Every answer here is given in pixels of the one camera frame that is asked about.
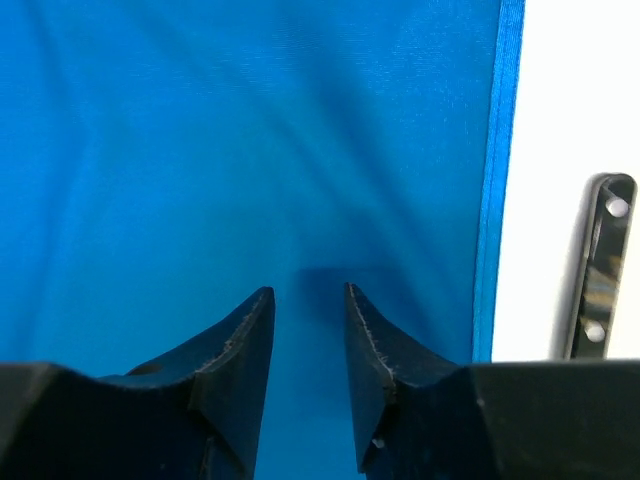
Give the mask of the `blue cloth napkin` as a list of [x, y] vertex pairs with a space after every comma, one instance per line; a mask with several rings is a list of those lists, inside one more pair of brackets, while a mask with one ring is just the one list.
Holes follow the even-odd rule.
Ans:
[[491, 352], [520, 1], [5, 1], [1, 357], [121, 373], [261, 286], [256, 475], [354, 479], [346, 283]]

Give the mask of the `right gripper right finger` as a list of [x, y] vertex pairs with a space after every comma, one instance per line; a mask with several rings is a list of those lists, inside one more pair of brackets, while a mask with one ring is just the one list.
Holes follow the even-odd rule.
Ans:
[[635, 479], [639, 365], [459, 365], [345, 287], [356, 463], [369, 479]]

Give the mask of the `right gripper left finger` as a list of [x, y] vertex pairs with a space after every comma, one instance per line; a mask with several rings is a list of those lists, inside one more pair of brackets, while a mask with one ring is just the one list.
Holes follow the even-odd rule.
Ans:
[[275, 295], [124, 375], [53, 363], [1, 368], [5, 479], [250, 479], [273, 347]]

